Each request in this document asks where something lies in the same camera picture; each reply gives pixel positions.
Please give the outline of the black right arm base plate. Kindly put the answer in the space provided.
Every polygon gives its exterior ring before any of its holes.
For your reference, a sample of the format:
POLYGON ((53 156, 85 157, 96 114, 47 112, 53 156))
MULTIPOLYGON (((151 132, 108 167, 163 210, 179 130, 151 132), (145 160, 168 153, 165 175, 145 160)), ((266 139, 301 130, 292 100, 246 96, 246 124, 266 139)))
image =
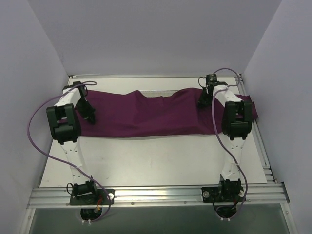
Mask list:
POLYGON ((242 202, 244 198, 244 188, 238 187, 202 187, 202 199, 204 203, 235 203, 242 202))

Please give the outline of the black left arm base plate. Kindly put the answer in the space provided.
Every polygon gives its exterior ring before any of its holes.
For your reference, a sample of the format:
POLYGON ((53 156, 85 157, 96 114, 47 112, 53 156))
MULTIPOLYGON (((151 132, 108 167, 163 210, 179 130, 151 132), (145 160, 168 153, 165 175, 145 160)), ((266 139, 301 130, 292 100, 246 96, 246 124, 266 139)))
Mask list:
POLYGON ((98 189, 96 194, 89 192, 84 195, 72 195, 69 204, 73 206, 112 205, 114 203, 115 190, 106 189, 106 191, 109 194, 110 200, 107 198, 107 194, 102 189, 98 189))

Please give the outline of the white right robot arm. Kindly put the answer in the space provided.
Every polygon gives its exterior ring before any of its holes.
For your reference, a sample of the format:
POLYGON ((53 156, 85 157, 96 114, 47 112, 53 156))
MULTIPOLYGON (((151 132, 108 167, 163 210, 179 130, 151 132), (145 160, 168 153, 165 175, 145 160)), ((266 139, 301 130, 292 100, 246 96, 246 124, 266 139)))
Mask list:
POLYGON ((221 179, 226 182, 247 183, 247 177, 241 168, 241 159, 246 138, 252 130, 252 103, 236 96, 225 82, 216 82, 207 84, 203 88, 198 105, 199 107, 211 106, 213 130, 226 154, 221 179), (222 134, 218 133, 216 124, 217 101, 223 107, 222 134))

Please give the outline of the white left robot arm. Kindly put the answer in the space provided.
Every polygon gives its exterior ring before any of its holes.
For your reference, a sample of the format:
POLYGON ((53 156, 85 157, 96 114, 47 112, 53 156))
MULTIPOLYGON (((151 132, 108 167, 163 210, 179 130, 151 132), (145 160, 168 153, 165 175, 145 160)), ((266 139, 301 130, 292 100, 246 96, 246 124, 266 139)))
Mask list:
POLYGON ((96 122, 95 108, 87 101, 87 95, 86 83, 75 81, 64 86, 63 96, 46 109, 46 114, 52 138, 60 144, 71 169, 71 196, 80 196, 86 204, 94 204, 98 200, 98 191, 94 182, 83 174, 86 164, 79 142, 82 136, 79 117, 90 124, 96 122))

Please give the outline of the purple cloth wrap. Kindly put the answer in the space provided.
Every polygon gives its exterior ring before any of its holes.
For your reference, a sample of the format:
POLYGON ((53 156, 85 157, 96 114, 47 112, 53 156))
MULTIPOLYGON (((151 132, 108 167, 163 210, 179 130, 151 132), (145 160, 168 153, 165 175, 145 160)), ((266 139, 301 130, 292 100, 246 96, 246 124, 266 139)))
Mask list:
POLYGON ((169 97, 145 97, 140 91, 121 95, 88 92, 95 123, 79 117, 84 137, 213 135, 211 107, 198 108, 201 90, 186 88, 169 97))

